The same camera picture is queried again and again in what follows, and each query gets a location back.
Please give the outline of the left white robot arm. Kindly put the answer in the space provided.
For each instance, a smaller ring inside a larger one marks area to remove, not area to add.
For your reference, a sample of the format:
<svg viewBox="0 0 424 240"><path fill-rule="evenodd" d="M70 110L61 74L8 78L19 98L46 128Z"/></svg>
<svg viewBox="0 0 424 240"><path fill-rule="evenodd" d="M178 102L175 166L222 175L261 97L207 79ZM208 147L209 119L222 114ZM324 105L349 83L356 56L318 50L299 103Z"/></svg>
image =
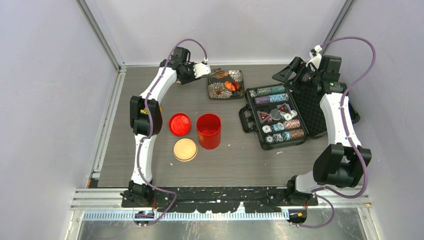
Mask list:
<svg viewBox="0 0 424 240"><path fill-rule="evenodd" d="M205 57L193 62L191 52L176 47L164 59L147 89L129 101L130 127L135 139L134 167L128 189L122 193L125 200L148 207L154 199L152 186L152 159L154 143L163 125L160 103L169 88L176 82L182 85L209 76L212 72Z"/></svg>

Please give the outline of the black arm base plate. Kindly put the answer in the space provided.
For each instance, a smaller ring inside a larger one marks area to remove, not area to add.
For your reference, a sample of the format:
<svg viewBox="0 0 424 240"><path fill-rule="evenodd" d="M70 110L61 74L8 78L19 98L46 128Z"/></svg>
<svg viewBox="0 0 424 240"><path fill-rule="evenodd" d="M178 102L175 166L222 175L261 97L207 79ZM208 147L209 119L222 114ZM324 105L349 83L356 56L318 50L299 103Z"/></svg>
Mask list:
<svg viewBox="0 0 424 240"><path fill-rule="evenodd" d="M279 207L315 207L315 198L290 198L280 186L167 187L165 192L141 186L120 193L124 208L151 208L169 213L276 213Z"/></svg>

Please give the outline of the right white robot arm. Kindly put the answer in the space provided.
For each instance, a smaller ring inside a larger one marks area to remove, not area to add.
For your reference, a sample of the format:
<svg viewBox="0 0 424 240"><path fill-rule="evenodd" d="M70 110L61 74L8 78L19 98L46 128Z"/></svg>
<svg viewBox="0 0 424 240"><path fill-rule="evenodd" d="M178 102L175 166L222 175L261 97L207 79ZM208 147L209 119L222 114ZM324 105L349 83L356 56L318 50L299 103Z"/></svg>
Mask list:
<svg viewBox="0 0 424 240"><path fill-rule="evenodd" d="M328 146L315 160L312 171L295 175L287 182L285 198L291 205L309 200L321 190L354 188L363 180L361 196L368 183L367 166L372 153L362 147L355 134L349 110L348 87L339 82L342 59L338 56L315 56L309 62L295 57L289 65L272 76L293 92L320 97Z"/></svg>

